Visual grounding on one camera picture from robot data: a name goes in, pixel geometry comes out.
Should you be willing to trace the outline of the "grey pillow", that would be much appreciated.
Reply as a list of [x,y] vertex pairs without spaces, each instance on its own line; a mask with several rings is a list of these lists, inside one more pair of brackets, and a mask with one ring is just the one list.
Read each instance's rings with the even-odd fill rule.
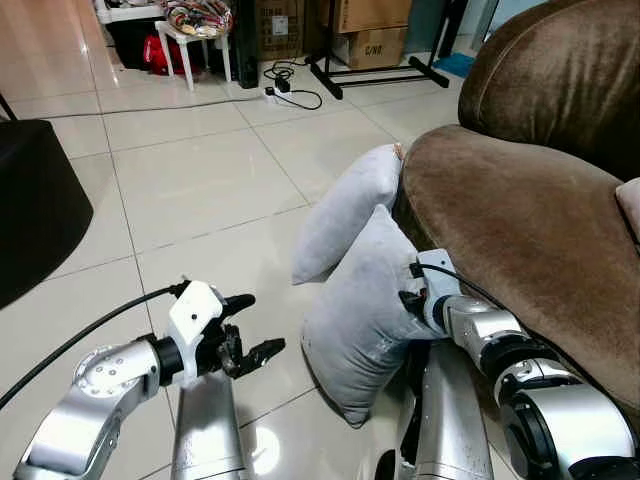
[[378,205],[393,206],[402,166],[401,143],[385,143],[344,170],[303,223],[294,247],[293,285],[319,282],[346,256],[372,210]]
[[317,388],[351,428],[370,417],[412,340],[444,337],[404,307],[416,248],[387,207],[374,207],[303,319],[301,348]]

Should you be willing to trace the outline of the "pink pillow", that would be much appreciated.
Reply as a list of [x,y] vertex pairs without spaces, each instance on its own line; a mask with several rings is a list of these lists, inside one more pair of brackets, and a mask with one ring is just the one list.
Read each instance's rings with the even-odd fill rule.
[[614,189],[614,198],[627,221],[628,232],[636,246],[640,244],[640,178],[627,180]]

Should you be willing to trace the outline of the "black metal floor stand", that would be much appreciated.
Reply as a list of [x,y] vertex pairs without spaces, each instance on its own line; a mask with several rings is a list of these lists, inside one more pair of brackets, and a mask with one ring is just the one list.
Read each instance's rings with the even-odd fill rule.
[[451,81],[439,70],[433,68],[438,58],[452,54],[454,41],[465,17],[468,0],[428,0],[442,9],[436,22],[435,35],[431,37],[430,55],[425,59],[408,55],[407,63],[402,61],[398,67],[372,68],[366,70],[349,69],[335,55],[335,41],[347,33],[337,31],[335,19],[335,0],[314,0],[317,9],[323,12],[323,46],[311,51],[307,56],[308,68],[317,82],[334,97],[342,100],[344,88],[370,86],[407,81],[431,81],[442,88],[451,86]]

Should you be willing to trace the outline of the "silver left robot leg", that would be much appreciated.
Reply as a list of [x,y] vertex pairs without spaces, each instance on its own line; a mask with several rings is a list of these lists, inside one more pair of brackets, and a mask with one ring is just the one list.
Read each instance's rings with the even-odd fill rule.
[[209,372],[180,388],[172,480],[250,480],[232,378]]

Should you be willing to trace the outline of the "silver robot leg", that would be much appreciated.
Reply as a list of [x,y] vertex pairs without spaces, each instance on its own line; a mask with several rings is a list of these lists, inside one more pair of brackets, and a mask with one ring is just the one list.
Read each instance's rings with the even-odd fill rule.
[[479,379],[465,349],[452,340],[416,340],[407,379],[411,417],[394,480],[495,480]]
[[209,372],[180,388],[172,480],[250,480],[232,378]]

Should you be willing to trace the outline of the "silver right robot leg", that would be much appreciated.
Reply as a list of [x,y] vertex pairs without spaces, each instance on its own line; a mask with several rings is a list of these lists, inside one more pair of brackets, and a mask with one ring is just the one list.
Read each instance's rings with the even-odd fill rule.
[[479,379],[465,349],[452,340],[416,340],[407,379],[411,417],[394,480],[495,480]]

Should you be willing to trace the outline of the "black round furniture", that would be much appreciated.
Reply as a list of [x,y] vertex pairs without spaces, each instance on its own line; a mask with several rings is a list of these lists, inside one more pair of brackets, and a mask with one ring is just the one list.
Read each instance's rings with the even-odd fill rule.
[[92,216],[51,123],[0,122],[0,308],[64,264]]

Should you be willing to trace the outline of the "blue mat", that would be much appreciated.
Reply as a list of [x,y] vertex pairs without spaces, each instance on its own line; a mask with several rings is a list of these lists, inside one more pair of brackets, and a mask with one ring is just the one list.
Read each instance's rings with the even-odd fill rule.
[[431,65],[435,70],[440,70],[440,72],[465,78],[471,72],[474,63],[475,59],[472,56],[463,54],[463,52],[452,52],[449,56],[436,59]]

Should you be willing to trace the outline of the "printed cardboard box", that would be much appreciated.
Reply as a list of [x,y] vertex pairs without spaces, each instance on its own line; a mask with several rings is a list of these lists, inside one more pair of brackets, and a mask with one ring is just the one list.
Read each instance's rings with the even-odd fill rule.
[[364,29],[335,41],[335,55],[349,69],[398,67],[404,54],[407,27]]

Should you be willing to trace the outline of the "tall black speaker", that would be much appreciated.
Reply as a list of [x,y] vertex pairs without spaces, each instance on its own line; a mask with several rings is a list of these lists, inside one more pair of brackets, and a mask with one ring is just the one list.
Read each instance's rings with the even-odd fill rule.
[[230,29],[230,60],[242,90],[259,87],[259,31],[255,0],[229,0],[234,15]]

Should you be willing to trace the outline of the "white plastic stool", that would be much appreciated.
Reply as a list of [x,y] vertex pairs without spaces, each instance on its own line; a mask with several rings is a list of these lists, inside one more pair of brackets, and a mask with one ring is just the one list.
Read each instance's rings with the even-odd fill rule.
[[168,41],[174,40],[178,46],[180,54],[180,65],[182,65],[184,78],[186,78],[186,86],[189,91],[195,91],[195,69],[192,67],[191,56],[189,56],[188,45],[198,44],[201,49],[204,50],[206,64],[205,67],[210,67],[209,52],[207,52],[206,42],[215,40],[218,44],[218,49],[221,51],[221,64],[223,64],[223,73],[227,81],[232,81],[230,73],[230,42],[229,33],[227,29],[224,29],[219,36],[198,36],[187,35],[187,33],[180,32],[179,29],[172,26],[172,24],[166,22],[166,20],[155,20],[154,27],[157,32],[157,37],[160,38],[160,51],[163,52],[164,59],[166,61],[166,67],[168,67],[168,76],[173,77],[175,74],[175,68],[177,63],[173,59],[172,52],[170,52]]

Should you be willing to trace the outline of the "dark brown cardboard box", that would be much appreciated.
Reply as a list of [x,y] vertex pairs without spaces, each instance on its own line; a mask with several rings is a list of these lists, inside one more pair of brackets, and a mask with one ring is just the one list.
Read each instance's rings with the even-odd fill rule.
[[259,60],[301,58],[306,0],[253,0]]

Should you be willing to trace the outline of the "colourful patterned bag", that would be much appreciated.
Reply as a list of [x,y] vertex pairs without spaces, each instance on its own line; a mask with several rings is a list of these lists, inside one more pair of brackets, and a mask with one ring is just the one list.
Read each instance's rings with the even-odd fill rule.
[[166,0],[165,22],[182,35],[220,38],[234,28],[236,18],[224,0]]

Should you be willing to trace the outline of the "plain cardboard box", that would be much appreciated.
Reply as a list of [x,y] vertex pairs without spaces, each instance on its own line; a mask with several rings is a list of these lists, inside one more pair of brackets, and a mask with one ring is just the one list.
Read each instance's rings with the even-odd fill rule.
[[339,33],[407,26],[413,0],[335,0]]

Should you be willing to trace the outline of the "white basket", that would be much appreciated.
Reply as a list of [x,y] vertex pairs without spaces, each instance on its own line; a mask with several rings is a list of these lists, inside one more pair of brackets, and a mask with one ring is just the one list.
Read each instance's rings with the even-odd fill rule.
[[166,0],[90,0],[100,24],[155,19],[164,15]]

